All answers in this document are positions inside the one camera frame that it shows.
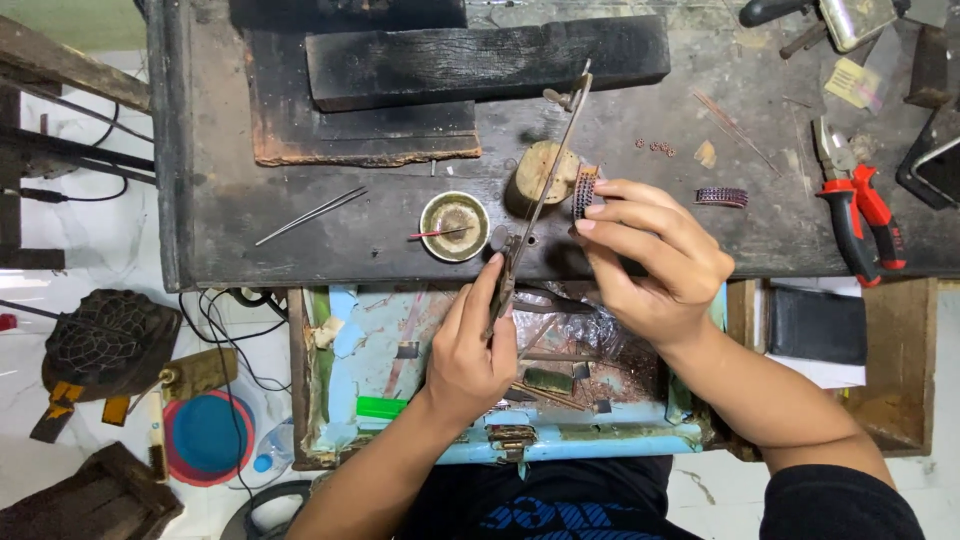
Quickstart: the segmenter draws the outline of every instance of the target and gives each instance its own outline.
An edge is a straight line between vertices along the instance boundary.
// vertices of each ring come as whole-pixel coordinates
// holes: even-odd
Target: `black leather pad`
[[[769,354],[866,363],[867,311],[862,298],[774,287],[767,302]]]

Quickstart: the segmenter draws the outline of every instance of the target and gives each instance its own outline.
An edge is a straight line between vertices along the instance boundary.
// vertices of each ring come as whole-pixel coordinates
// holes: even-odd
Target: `hinge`
[[[487,440],[494,450],[503,451],[504,456],[497,463],[519,463],[523,461],[523,451],[537,442],[537,431],[525,424],[486,426]]]

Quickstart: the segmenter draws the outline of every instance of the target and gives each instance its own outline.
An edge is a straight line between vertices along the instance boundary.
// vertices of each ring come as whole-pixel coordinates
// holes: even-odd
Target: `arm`
[[[608,203],[588,207],[588,219],[576,228],[604,304],[648,339],[731,428],[760,447],[771,474],[821,463],[894,485],[876,445],[843,407],[710,323],[707,307],[733,260],[686,209],[660,189],[625,180],[598,183],[596,193]],[[641,263],[650,276],[628,277],[617,254]]]
[[[483,339],[503,256],[457,295],[433,339],[426,383],[410,404],[310,498],[287,538],[390,538],[437,458],[516,378],[512,310]]]

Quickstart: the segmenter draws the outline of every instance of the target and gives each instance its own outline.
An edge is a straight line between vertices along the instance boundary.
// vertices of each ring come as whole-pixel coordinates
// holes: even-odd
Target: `white tiled floor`
[[[75,92],[75,99],[104,114],[112,106],[99,98]],[[92,142],[104,124],[31,98],[24,99],[23,127],[37,129],[39,115],[50,114],[50,131],[81,142]],[[142,114],[123,110],[121,121],[142,133],[152,131]],[[145,158],[152,157],[149,144],[114,132],[105,148]],[[119,188],[107,175],[80,171],[53,181],[26,181],[24,185],[65,191],[75,196],[104,196]],[[130,288],[154,301],[176,306],[175,295],[163,291],[159,270],[156,190],[131,183],[122,198],[105,203],[44,205],[25,201],[24,246],[61,247],[67,250],[65,273],[0,270],[0,298],[24,302],[53,311],[71,311],[79,300],[97,287]],[[195,294],[185,296],[187,313],[197,320]],[[231,335],[269,328],[278,319],[266,307],[246,309],[230,297],[218,301]],[[134,454],[146,457],[144,409],[140,407],[119,429],[100,422],[102,404],[84,404],[70,421],[56,445],[30,440],[27,435],[47,404],[39,383],[43,342],[51,322],[17,313],[20,328],[0,333],[0,507],[72,475],[80,463],[106,444],[122,441]],[[938,311],[936,423],[933,454],[927,458],[891,459],[889,465],[903,496],[913,505],[927,538],[955,538],[960,530],[960,292],[940,295]],[[258,375],[286,383],[290,380],[289,338],[286,327],[241,343]],[[174,357],[200,351],[202,343],[184,324]],[[284,392],[264,392],[246,374],[234,385],[248,400],[256,416],[257,439],[290,413],[290,398]],[[704,538],[751,538],[757,536],[763,513],[763,490],[768,480],[760,464],[741,463],[725,452],[679,455],[670,479],[669,518]],[[303,475],[290,473],[283,479]],[[261,478],[251,468],[244,478],[252,486]],[[166,529],[164,538],[217,538],[224,523],[241,505],[244,491],[217,486],[208,489],[172,482],[186,511]],[[231,487],[239,484],[230,482]]]

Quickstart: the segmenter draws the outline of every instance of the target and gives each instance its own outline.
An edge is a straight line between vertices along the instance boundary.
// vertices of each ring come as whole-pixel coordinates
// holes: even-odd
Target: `hand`
[[[460,289],[453,307],[433,338],[426,385],[418,396],[456,430],[463,430],[503,399],[516,379],[516,326],[513,306],[493,325],[488,343],[490,302],[503,267],[495,254],[473,284]]]
[[[661,189],[598,180],[595,193],[607,204],[587,207],[574,239],[593,267],[604,306],[658,349],[698,336],[710,324],[707,307],[733,272],[733,259]],[[629,277],[617,254],[650,276]]]

